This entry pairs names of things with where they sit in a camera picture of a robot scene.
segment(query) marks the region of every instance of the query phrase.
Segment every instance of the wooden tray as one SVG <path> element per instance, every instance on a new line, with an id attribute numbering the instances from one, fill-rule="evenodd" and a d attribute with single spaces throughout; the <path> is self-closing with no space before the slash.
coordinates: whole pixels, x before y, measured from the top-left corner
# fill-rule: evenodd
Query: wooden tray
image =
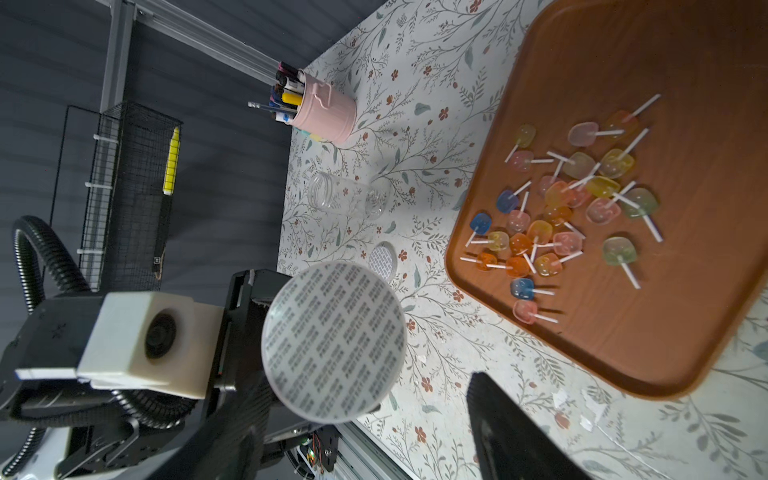
<path id="1" fill-rule="evenodd" d="M 570 155 L 577 150 L 566 138 L 571 126 L 632 111 L 660 92 L 639 115 L 650 133 L 619 182 L 637 180 L 654 192 L 664 242 L 642 220 L 622 216 L 598 227 L 579 207 L 571 222 L 588 238 L 584 255 L 558 276 L 534 278 L 557 289 L 537 301 L 560 323 L 512 321 L 631 395 L 669 399 L 692 390 L 766 281 L 767 5 L 560 0 L 546 8 L 525 37 L 458 216 L 445 258 L 451 281 L 514 318 L 503 270 L 482 272 L 459 257 L 482 251 L 464 247 L 479 211 L 491 214 L 492 230 L 503 230 L 498 194 L 554 170 L 538 165 L 523 174 L 503 163 L 520 124 L 538 129 L 529 148 L 536 158 L 550 149 Z M 611 146 L 599 140 L 581 150 L 599 160 Z M 535 220 L 543 207 L 532 194 L 526 210 Z M 642 290 L 602 260 L 601 244 L 614 235 L 634 242 L 639 258 L 631 268 Z"/>

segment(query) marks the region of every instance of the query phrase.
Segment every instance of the white circular lid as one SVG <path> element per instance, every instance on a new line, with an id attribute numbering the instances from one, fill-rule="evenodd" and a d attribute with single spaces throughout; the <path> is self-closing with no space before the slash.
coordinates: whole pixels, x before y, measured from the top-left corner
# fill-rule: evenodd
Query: white circular lid
<path id="1" fill-rule="evenodd" d="M 397 271 L 397 255 L 390 242 L 381 242 L 368 255 L 368 266 L 387 283 L 392 281 Z"/>
<path id="2" fill-rule="evenodd" d="M 364 266 L 312 266 L 272 302 L 261 357 L 290 410 L 313 422 L 348 422 L 375 408 L 397 381 L 405 315 L 389 285 Z"/>

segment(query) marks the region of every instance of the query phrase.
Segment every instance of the floral pattern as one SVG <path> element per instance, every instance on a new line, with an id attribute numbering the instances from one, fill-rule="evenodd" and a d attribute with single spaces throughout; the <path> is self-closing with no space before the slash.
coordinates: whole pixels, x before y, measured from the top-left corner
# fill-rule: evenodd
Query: floral pattern
<path id="1" fill-rule="evenodd" d="M 442 258 L 528 26 L 549 0 L 389 0 L 308 71 L 356 99 L 345 144 L 294 131 L 278 270 L 366 263 L 387 240 L 408 326 L 406 364 L 361 423 L 425 480 L 479 478 L 465 404 L 486 371 L 594 478 L 765 478 L 768 290 L 702 386 L 674 402 L 626 396 L 465 297 Z M 386 180 L 376 221 L 322 214 L 318 171 Z M 567 396 L 553 394 L 560 391 Z M 604 406 L 596 418 L 594 406 Z"/>

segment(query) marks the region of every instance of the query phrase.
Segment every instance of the pink pen holder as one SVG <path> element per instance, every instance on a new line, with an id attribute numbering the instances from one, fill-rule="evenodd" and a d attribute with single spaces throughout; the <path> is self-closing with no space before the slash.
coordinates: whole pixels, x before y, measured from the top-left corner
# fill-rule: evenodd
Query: pink pen holder
<path id="1" fill-rule="evenodd" d="M 334 144 L 342 144 L 355 126 L 355 101 L 333 90 L 330 84 L 306 76 L 304 99 L 291 125 L 319 135 Z"/>

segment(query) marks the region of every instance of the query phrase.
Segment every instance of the wire mesh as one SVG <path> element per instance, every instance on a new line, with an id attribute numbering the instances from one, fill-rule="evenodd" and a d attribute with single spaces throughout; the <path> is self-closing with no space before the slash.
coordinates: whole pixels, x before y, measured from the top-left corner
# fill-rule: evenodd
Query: wire mesh
<path id="1" fill-rule="evenodd" d="M 171 196 L 170 140 L 181 122 L 126 102 L 101 114 L 80 268 L 93 290 L 159 290 Z"/>

